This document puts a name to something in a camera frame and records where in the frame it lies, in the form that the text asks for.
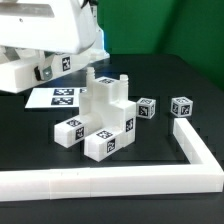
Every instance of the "white plastic border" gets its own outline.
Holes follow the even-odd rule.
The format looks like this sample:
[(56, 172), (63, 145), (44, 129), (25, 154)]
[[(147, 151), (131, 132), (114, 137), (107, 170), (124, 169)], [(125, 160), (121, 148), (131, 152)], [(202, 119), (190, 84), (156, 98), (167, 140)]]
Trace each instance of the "white plastic border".
[(0, 201), (222, 192), (224, 173), (185, 118), (173, 134), (191, 164), (0, 173)]

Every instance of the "black tabletop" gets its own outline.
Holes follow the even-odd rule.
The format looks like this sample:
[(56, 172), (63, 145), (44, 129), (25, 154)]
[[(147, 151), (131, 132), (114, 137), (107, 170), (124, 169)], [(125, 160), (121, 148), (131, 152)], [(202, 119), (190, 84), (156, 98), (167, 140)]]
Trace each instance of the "black tabletop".
[[(171, 98), (193, 101), (187, 119), (224, 168), (224, 93), (174, 55), (111, 55), (92, 64), (96, 77), (129, 76), (129, 98), (156, 99), (156, 114), (137, 118), (136, 141), (100, 163), (84, 156), (84, 144), (54, 142), (54, 125), (78, 108), (25, 109), (31, 89), (0, 92), (0, 170), (142, 166), (188, 163), (172, 135)], [(83, 87), (86, 70), (39, 87)], [(0, 203), (0, 223), (222, 223), (224, 194), (177, 194)]]

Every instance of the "white block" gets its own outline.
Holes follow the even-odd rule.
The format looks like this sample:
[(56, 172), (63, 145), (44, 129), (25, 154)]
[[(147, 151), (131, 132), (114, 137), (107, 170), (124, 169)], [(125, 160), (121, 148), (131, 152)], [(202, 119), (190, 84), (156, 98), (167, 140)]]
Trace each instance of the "white block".
[(119, 81), (108, 77), (95, 79), (93, 85), (93, 100), (101, 103), (113, 103), (119, 97)]
[(177, 117), (191, 116), (193, 101), (186, 97), (172, 98), (170, 111)]
[(151, 119), (155, 115), (156, 100), (140, 98), (137, 102), (137, 117)]
[(42, 170), (0, 172), (0, 201), (50, 199), (49, 177)]
[(68, 148), (102, 127), (97, 114), (78, 115), (54, 127), (54, 141)]
[(120, 143), (122, 133), (117, 127), (98, 130), (86, 137), (84, 154), (97, 162), (105, 159), (122, 147)]
[(90, 197), (89, 169), (51, 170), (50, 199)]

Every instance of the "white cube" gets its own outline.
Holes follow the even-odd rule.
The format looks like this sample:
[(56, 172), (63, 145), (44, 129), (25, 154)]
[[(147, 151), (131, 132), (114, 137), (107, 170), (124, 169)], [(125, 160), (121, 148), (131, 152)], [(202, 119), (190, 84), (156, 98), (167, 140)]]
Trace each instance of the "white cube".
[(171, 101), (171, 113), (177, 117), (191, 116), (193, 108), (193, 101), (187, 97), (172, 98)]
[(122, 133), (117, 127), (107, 127), (87, 136), (84, 154), (100, 162), (122, 147), (120, 143)]
[(151, 119), (155, 114), (156, 100), (141, 98), (137, 102), (137, 117)]

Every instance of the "white building block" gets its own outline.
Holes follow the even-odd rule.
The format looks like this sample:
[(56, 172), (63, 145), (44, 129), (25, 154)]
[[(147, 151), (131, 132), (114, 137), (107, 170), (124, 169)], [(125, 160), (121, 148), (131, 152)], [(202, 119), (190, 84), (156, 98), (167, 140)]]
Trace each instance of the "white building block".
[(50, 170), (50, 199), (90, 197), (89, 169)]
[(101, 119), (97, 114), (78, 115), (55, 125), (54, 141), (68, 148), (101, 126)]
[(141, 98), (137, 102), (137, 117), (151, 119), (155, 115), (156, 100)]
[(186, 97), (172, 98), (171, 113), (177, 117), (191, 116), (193, 108), (193, 101)]
[(98, 130), (86, 137), (84, 154), (98, 162), (103, 160), (122, 147), (120, 143), (122, 134), (122, 130), (117, 127)]
[(0, 172), (0, 201), (50, 199), (49, 170)]
[[(107, 77), (95, 79), (94, 68), (88, 67), (86, 85), (87, 91), (79, 94), (80, 115), (73, 118), (77, 125), (68, 126), (68, 122), (74, 123), (73, 119), (55, 125), (55, 142), (70, 147), (93, 133), (86, 132), (87, 125), (88, 128), (94, 127), (94, 131), (109, 128), (116, 137), (116, 149), (110, 153), (106, 150), (106, 142), (102, 142), (102, 139), (100, 141), (96, 134), (85, 140), (85, 155), (99, 162), (112, 154), (112, 151), (115, 152), (135, 141), (136, 103), (128, 100), (127, 75), (120, 75), (120, 80)], [(94, 119), (81, 122), (81, 117), (84, 119), (90, 114), (98, 116), (96, 124)], [(76, 132), (80, 128), (84, 132), (82, 138), (77, 139)]]

